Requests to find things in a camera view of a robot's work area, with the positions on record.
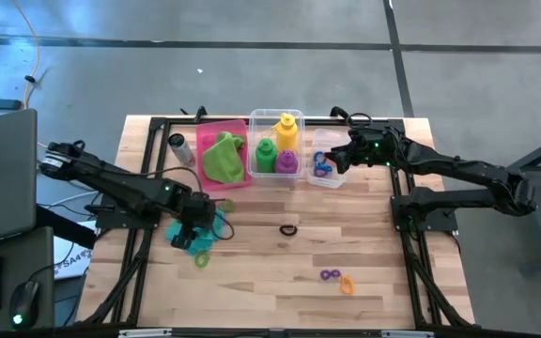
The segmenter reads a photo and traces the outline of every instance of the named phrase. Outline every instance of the concrete floor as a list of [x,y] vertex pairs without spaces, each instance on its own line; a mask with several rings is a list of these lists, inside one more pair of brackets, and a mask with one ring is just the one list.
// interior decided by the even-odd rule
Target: concrete floor
[[[381,0],[20,1],[42,37],[142,40],[389,43]],[[402,43],[541,45],[539,0],[393,0]],[[28,35],[0,0],[0,35]],[[541,145],[541,54],[404,53],[414,115],[428,117],[437,149],[508,164]],[[30,45],[0,46],[0,98],[20,100]],[[126,114],[178,108],[211,114],[334,105],[403,116],[389,51],[43,47],[30,100],[41,142],[83,139],[112,161]],[[445,180],[446,189],[468,185]],[[40,177],[38,201],[81,192]],[[81,209],[88,201],[69,207]],[[61,214],[81,220],[60,210]],[[462,259],[478,324],[541,333],[541,274],[518,266],[540,248],[531,217],[460,210]],[[58,299],[76,292],[60,287]],[[60,302],[57,323],[73,300]]]

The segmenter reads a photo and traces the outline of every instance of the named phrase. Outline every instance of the computer mouse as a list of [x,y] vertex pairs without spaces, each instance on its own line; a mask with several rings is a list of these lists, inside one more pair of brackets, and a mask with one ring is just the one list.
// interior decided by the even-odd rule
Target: computer mouse
[[11,294],[9,321],[13,329],[32,328],[39,316],[39,283],[28,281],[19,284]]

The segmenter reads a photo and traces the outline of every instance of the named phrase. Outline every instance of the small clear container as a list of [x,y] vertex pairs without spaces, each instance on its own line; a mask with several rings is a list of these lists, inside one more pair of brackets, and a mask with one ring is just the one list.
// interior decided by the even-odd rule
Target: small clear container
[[[308,183],[326,188],[339,188],[346,181],[348,172],[345,172],[343,175],[337,174],[335,162],[326,160],[324,164],[329,165],[332,170],[324,177],[317,177],[315,175],[315,154],[318,151],[322,153],[331,151],[332,147],[347,145],[349,142],[350,139],[346,132],[316,129],[312,134],[310,154],[306,157]],[[319,156],[318,159],[324,159],[324,156]]]
[[[281,114],[293,115],[298,126],[298,145],[295,151],[298,160],[298,171],[295,174],[258,173],[256,168],[255,149],[263,138],[271,139],[277,145],[277,133],[273,126],[279,123]],[[248,173],[256,184],[295,185],[304,172],[304,135],[306,133],[304,114],[294,109],[256,109],[250,114],[248,132]]]

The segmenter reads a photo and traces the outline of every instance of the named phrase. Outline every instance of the orange ring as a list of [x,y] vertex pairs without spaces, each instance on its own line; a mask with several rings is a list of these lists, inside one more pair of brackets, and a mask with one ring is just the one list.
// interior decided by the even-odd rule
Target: orange ring
[[341,277],[339,279],[339,291],[346,295],[354,294],[354,281],[349,277]]

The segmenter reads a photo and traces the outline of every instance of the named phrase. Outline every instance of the yellow bottle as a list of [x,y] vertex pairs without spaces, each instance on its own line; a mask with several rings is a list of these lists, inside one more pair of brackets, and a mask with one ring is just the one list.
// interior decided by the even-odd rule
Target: yellow bottle
[[277,131],[277,150],[281,153],[283,150],[296,152],[298,145],[298,125],[296,117],[290,114],[281,114],[281,120],[274,125]]

